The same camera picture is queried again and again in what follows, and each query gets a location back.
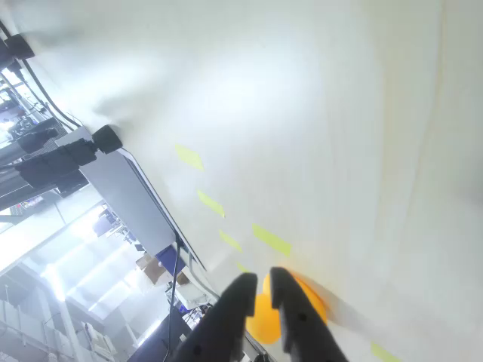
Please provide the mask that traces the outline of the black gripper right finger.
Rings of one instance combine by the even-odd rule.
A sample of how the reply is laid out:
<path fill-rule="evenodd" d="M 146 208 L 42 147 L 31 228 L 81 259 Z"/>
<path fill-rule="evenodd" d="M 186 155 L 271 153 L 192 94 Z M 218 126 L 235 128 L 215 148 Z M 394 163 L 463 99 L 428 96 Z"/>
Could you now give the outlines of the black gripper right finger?
<path fill-rule="evenodd" d="M 287 269 L 270 269 L 270 287 L 272 307 L 279 313 L 283 351 L 292 361 L 348 361 L 326 323 Z"/>

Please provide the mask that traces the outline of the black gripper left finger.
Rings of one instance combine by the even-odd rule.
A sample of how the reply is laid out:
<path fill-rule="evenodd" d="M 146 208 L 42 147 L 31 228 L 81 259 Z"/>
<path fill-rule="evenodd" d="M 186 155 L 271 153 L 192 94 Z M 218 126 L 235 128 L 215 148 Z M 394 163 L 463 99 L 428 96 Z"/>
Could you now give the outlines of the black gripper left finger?
<path fill-rule="evenodd" d="M 176 350 L 177 361 L 232 361 L 242 351 L 245 319 L 254 315 L 257 276 L 239 275 Z"/>

